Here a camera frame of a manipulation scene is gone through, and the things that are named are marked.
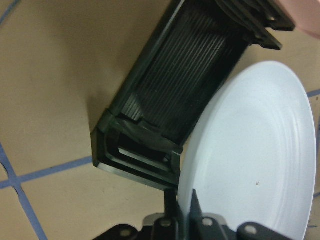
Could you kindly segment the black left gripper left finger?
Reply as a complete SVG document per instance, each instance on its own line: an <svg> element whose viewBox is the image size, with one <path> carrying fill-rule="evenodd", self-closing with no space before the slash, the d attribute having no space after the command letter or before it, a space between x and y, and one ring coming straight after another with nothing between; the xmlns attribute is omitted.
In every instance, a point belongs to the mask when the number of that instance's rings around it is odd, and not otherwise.
<svg viewBox="0 0 320 240"><path fill-rule="evenodd" d="M184 216L179 206L175 189L168 188L164 191L163 227L169 231L170 240L185 239Z"/></svg>

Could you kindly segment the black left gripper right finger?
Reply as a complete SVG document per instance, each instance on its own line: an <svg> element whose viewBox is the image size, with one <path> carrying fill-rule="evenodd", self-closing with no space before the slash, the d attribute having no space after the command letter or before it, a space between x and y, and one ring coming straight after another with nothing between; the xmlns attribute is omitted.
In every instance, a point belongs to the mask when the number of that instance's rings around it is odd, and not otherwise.
<svg viewBox="0 0 320 240"><path fill-rule="evenodd" d="M192 191L190 212L189 212L189 239L199 240L202 225L202 210L198 200L197 192Z"/></svg>

